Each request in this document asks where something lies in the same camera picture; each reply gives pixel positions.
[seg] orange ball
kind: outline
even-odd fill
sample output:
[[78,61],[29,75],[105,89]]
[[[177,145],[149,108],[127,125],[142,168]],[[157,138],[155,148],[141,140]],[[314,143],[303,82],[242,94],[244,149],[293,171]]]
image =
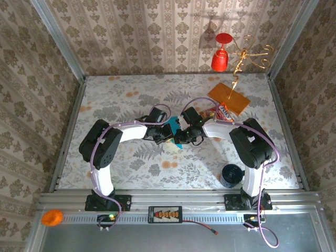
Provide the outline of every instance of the orange ball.
[[43,215],[41,223],[48,227],[53,227],[60,224],[62,220],[63,220],[63,213],[58,209],[53,209],[46,212]]

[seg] wallpaper wall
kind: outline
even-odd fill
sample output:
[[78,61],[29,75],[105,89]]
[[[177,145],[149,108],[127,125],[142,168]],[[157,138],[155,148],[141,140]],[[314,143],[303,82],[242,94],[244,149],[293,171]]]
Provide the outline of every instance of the wallpaper wall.
[[[252,52],[270,44],[274,59],[303,0],[47,0],[86,75],[211,70],[215,35]],[[229,50],[235,50],[233,43]],[[228,70],[232,70],[229,61]],[[248,71],[262,71],[252,64]]]
[[0,251],[21,251],[78,83],[29,1],[0,1]]
[[319,1],[276,77],[312,190],[336,237],[336,2]]

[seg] white table surface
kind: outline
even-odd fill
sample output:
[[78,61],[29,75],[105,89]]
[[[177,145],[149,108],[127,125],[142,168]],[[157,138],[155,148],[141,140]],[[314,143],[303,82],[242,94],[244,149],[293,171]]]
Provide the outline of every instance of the white table surface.
[[[110,123],[134,120],[148,114],[157,103],[170,106],[176,116],[188,101],[206,96],[219,82],[230,86],[232,80],[231,74],[218,73],[87,77],[58,188],[92,188],[89,164],[81,158],[78,148],[98,119]],[[266,170],[265,188],[299,188],[266,76],[260,73],[240,75],[236,91],[251,103],[240,116],[233,114],[235,121],[255,118],[280,151],[280,161]],[[193,106],[202,111],[212,104],[201,100]],[[119,145],[111,165],[111,177],[118,189],[223,188],[219,176],[228,163],[244,169],[229,140],[205,139],[198,147],[184,145],[182,150],[173,143],[156,145],[132,140]]]

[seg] snack package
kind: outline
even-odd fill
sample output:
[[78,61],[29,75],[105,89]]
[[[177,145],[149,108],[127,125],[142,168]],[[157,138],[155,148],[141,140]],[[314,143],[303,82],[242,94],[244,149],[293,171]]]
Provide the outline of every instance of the snack package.
[[[216,107],[213,107],[213,108],[202,111],[200,114],[203,118],[214,117],[215,112],[216,112]],[[224,102],[221,103],[218,107],[217,119],[228,121],[228,122],[234,122]]]

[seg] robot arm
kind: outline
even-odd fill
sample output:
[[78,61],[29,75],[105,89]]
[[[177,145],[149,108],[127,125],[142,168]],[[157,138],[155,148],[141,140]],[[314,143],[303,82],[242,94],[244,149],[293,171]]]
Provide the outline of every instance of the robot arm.
[[[223,125],[215,122],[212,118],[203,119],[193,107],[188,108],[179,116],[181,129],[177,130],[175,135],[173,135],[169,124],[150,125],[152,122],[162,122],[164,117],[165,112],[153,108],[149,116],[137,119],[144,125],[120,125],[106,133],[103,138],[104,141],[101,141],[98,145],[93,159],[96,168],[93,171],[93,178],[97,184],[95,190],[104,196],[113,195],[114,187],[111,182],[110,163],[120,142],[132,139],[151,139],[160,144],[173,137],[176,144],[193,143],[195,145],[198,137],[202,138],[201,142],[206,137],[231,138],[240,159],[248,167],[245,169],[245,181],[241,189],[241,197],[244,205],[247,208],[252,208],[256,203],[256,196],[259,192],[261,180],[261,169],[259,168],[262,163],[270,159],[271,146],[257,134],[242,127],[237,127],[234,123]],[[257,130],[270,140],[255,119],[250,118],[243,124]],[[98,120],[81,143],[79,152],[86,162],[90,161],[93,147],[108,126],[109,124],[104,120]]]
[[[240,159],[247,166],[241,194],[244,204],[251,208],[255,204],[256,196],[259,193],[260,166],[271,158],[272,147],[259,135],[235,126],[234,123],[221,124],[210,118],[202,119],[193,107],[185,110],[179,120],[181,121],[181,130],[178,130],[174,136],[175,143],[193,143],[196,142],[198,136],[202,137],[201,141],[204,137],[232,140]],[[257,130],[271,141],[255,119],[249,118],[243,122],[243,125]]]

